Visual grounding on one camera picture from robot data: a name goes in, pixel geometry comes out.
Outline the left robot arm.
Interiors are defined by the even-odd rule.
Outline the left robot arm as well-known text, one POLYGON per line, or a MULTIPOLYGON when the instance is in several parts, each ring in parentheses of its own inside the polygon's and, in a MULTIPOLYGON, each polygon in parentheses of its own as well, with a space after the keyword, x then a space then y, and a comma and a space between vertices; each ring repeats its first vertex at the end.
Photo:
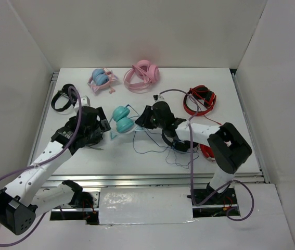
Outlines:
POLYGON ((101 107, 82 107, 55 132, 31 169, 0 189, 0 224, 13 234, 21 235, 37 216, 55 207, 68 204, 76 208, 84 202, 92 204, 93 196, 72 180, 64 180, 45 191, 41 187, 78 149, 98 144, 103 133, 109 130, 109 122, 101 107))

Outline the teal cat ear headphones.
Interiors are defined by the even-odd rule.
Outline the teal cat ear headphones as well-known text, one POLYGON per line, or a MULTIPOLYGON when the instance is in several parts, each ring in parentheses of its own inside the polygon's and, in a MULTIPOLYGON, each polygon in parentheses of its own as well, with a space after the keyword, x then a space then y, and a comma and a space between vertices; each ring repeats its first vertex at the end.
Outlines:
POLYGON ((131 105, 118 106, 109 121, 109 123, 115 122, 114 128, 110 130, 110 139, 114 140, 119 136, 133 132, 144 132, 145 129, 135 123, 139 117, 140 114, 131 105))

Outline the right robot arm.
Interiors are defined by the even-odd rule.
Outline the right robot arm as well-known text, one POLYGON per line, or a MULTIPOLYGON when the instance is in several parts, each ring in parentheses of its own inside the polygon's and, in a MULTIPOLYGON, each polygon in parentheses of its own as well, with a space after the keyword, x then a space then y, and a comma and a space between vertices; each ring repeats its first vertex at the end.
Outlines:
POLYGON ((252 154, 252 149, 232 123, 208 126, 176 118, 165 101, 146 106, 135 123, 145 129, 161 129, 167 137, 190 143, 190 196, 195 206, 208 200, 213 204, 225 198, 225 190, 234 182, 238 168, 252 154), (197 202, 194 194, 193 144, 208 145, 214 155, 217 169, 208 183, 207 197, 197 202))

